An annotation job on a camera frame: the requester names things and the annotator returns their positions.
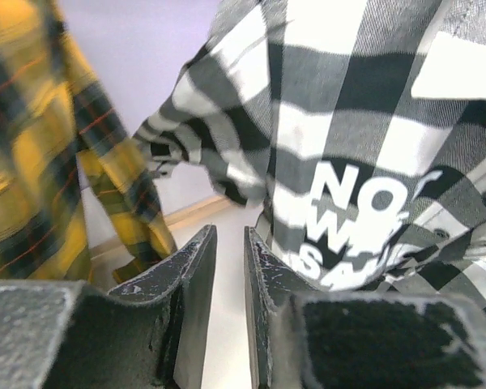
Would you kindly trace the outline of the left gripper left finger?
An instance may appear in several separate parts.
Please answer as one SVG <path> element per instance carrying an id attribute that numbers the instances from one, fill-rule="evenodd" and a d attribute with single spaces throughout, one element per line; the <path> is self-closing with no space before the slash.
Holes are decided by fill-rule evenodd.
<path id="1" fill-rule="evenodd" d="M 83 281 L 0 280 L 0 388 L 198 388 L 217 231 L 102 292 Z"/>

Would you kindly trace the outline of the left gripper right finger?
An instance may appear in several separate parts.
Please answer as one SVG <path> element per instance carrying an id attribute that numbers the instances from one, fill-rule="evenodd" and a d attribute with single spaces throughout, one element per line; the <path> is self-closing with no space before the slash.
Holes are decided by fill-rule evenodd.
<path id="1" fill-rule="evenodd" d="M 486 315 L 438 295 L 315 289 L 245 229 L 255 388 L 486 388 Z"/>

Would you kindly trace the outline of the black white checkered shirt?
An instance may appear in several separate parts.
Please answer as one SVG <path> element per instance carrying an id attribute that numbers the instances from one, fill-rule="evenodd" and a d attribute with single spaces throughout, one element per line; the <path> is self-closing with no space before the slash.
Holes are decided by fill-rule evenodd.
<path id="1" fill-rule="evenodd" d="M 134 134 L 202 165 L 328 291 L 459 293 L 486 313 L 486 1 L 223 1 Z"/>

